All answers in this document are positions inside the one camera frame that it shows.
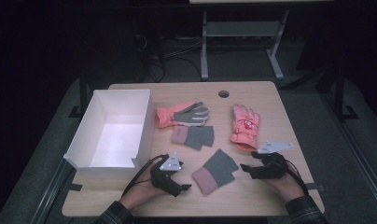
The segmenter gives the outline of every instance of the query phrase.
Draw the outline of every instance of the knitted glove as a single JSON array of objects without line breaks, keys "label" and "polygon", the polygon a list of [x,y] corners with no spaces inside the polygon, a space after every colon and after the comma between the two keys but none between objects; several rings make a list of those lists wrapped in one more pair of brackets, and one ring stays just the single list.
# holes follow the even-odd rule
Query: knitted glove
[{"label": "knitted glove", "polygon": [[241,150],[256,151],[259,114],[252,108],[246,109],[244,105],[234,105],[234,117],[231,141]]},{"label": "knitted glove", "polygon": [[203,102],[188,102],[170,108],[159,106],[157,107],[158,127],[203,126],[208,119],[208,113],[208,108],[203,107]]},{"label": "knitted glove", "polygon": [[215,140],[213,126],[185,127],[175,126],[172,142],[200,150],[202,146],[211,147]]},{"label": "knitted glove", "polygon": [[200,169],[191,176],[198,184],[202,194],[209,194],[215,189],[232,182],[232,172],[239,168],[235,161],[219,149]]}]

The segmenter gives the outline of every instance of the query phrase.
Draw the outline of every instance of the person's right hand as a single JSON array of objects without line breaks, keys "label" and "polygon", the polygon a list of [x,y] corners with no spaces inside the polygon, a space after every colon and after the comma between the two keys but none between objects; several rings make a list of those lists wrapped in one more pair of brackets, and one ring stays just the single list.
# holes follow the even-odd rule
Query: person's right hand
[{"label": "person's right hand", "polygon": [[[291,166],[289,169],[297,176],[299,174]],[[279,196],[285,201],[290,202],[293,199],[305,196],[304,191],[297,181],[288,173],[285,173],[279,179],[262,179],[262,181],[273,186],[278,192]]]}]

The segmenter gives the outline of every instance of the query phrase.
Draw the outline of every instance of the gray carpet floor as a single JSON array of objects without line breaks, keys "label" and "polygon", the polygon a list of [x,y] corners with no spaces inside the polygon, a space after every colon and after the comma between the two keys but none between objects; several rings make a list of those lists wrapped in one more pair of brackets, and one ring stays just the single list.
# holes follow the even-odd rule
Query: gray carpet floor
[{"label": "gray carpet floor", "polygon": [[[171,52],[179,48],[177,45],[182,45],[168,44],[166,48]],[[230,52],[210,53],[209,81],[270,80],[280,87],[308,73],[295,69],[303,42],[284,41],[277,58],[286,77],[276,80],[265,53],[269,44],[267,40],[259,41],[252,46],[238,45],[239,48]],[[195,66],[186,61],[190,60],[199,67],[199,53],[191,52],[179,58],[185,60],[166,62],[167,70],[162,82],[201,81]],[[152,69],[160,75],[156,67]],[[325,214],[331,223],[377,223],[377,200],[350,144],[344,138],[342,125],[329,107],[328,101],[332,100],[333,91],[328,94],[318,93],[315,90],[317,80],[314,78],[295,90],[279,93],[314,181],[322,188],[320,195],[326,207]],[[153,80],[148,77],[145,82]],[[344,103],[351,105],[359,115],[359,119],[347,120],[345,125],[377,174],[377,118],[355,85],[346,81],[345,87]],[[63,97],[54,119],[0,214],[0,223],[39,223],[33,220],[37,207],[79,124],[79,119],[69,118],[72,108],[77,105],[78,80],[72,83]],[[74,173],[74,170],[63,173],[64,182],[52,200],[44,223],[89,223],[94,220],[94,217],[64,217],[61,213]],[[288,217],[269,217],[268,222],[290,223]]]}]

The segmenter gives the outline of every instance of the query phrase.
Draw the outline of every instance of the white box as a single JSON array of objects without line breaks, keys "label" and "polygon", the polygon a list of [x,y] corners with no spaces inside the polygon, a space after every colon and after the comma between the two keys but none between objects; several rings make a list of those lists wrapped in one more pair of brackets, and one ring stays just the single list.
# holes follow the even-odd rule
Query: white box
[{"label": "white box", "polygon": [[132,178],[150,159],[150,90],[94,91],[64,158],[86,178]]}]

